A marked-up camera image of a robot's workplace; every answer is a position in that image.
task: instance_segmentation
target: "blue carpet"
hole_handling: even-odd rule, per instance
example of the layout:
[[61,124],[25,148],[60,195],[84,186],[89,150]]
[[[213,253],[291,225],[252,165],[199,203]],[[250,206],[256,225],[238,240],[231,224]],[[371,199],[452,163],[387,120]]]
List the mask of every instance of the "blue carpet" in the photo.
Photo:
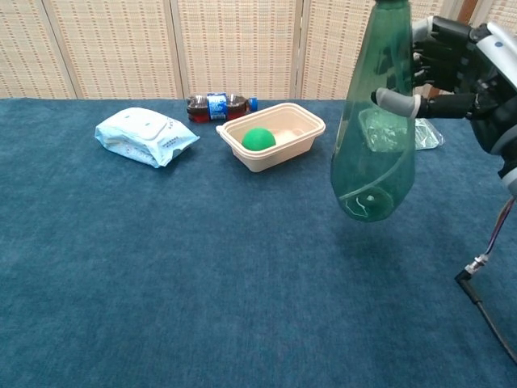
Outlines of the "blue carpet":
[[[434,120],[406,201],[358,223],[330,186],[343,102],[299,103],[325,134],[253,174],[182,101],[0,101],[0,386],[515,386],[453,280],[509,196],[499,158]],[[201,139],[158,170],[106,151],[131,106]],[[516,220],[473,280],[514,346]]]

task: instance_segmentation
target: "woven screen panel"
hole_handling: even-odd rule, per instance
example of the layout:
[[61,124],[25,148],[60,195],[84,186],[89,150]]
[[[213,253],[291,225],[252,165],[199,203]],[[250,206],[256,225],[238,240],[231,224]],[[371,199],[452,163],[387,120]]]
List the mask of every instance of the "woven screen panel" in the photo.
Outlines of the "woven screen panel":
[[297,12],[301,0],[178,0],[187,89],[289,98]]
[[517,34],[517,0],[495,0],[486,17],[487,22],[495,22],[510,34]]
[[0,98],[75,98],[40,0],[0,1]]
[[[444,1],[410,2],[413,20],[439,15]],[[346,97],[374,4],[374,0],[310,0],[307,31],[302,31],[302,36],[306,34],[307,38],[297,97]]]
[[164,0],[47,0],[86,99],[176,98]]

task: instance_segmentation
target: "bottle cap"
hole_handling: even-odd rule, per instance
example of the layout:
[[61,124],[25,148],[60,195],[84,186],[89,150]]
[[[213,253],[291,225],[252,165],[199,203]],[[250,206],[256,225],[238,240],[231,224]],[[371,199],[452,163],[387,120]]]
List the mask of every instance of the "bottle cap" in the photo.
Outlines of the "bottle cap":
[[257,101],[256,97],[249,97],[248,103],[250,104],[250,110],[252,112],[256,112],[259,109],[259,102]]

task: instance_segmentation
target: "wet wipes package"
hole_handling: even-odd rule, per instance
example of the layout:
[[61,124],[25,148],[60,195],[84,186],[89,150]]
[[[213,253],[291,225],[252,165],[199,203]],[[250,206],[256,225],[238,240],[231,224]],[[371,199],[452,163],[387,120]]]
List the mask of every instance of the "wet wipes package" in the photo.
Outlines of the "wet wipes package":
[[155,168],[165,167],[200,139],[179,121],[144,108],[108,117],[95,127],[95,138],[106,150]]

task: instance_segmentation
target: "cable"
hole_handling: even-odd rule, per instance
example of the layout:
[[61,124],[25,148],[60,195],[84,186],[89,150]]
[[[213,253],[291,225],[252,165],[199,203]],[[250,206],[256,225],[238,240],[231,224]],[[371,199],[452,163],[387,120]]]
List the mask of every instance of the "cable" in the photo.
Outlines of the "cable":
[[485,266],[486,262],[488,261],[488,259],[490,257],[490,253],[492,252],[492,249],[494,248],[495,240],[497,239],[499,232],[501,231],[502,224],[504,224],[504,221],[508,217],[508,214],[510,213],[511,208],[514,203],[515,203],[515,199],[513,197],[510,198],[505,203],[505,205],[502,207],[501,211],[499,212],[497,221],[495,222],[494,231],[492,232],[492,235],[490,236],[490,241],[489,241],[489,244],[488,244],[488,247],[487,247],[485,253],[483,253],[482,255],[479,255],[471,264],[465,266],[465,268],[456,275],[455,280],[458,283],[458,285],[461,287],[461,289],[463,289],[464,292],[467,294],[467,296],[470,298],[472,303],[474,305],[476,305],[477,308],[480,310],[481,315],[485,319],[485,321],[488,324],[492,333],[494,333],[495,337],[497,338],[499,343],[504,348],[506,354],[517,365],[517,354],[510,347],[510,345],[507,343],[507,341],[502,337],[498,328],[495,326],[494,321],[492,321],[492,318],[489,316],[488,312],[485,310],[482,300],[479,298],[476,291],[474,290],[474,287],[469,282],[469,280],[472,279],[472,276],[480,268]]
[[498,328],[495,326],[494,322],[486,312],[485,307],[483,307],[483,302],[479,301],[476,303],[476,306],[481,311],[481,315],[483,315],[483,318],[485,319],[486,323],[488,323],[490,330],[494,333],[495,337],[498,339],[499,343],[502,345],[508,356],[510,356],[511,360],[514,361],[517,365],[517,354],[515,354],[507,341],[502,337],[501,333],[499,333]]

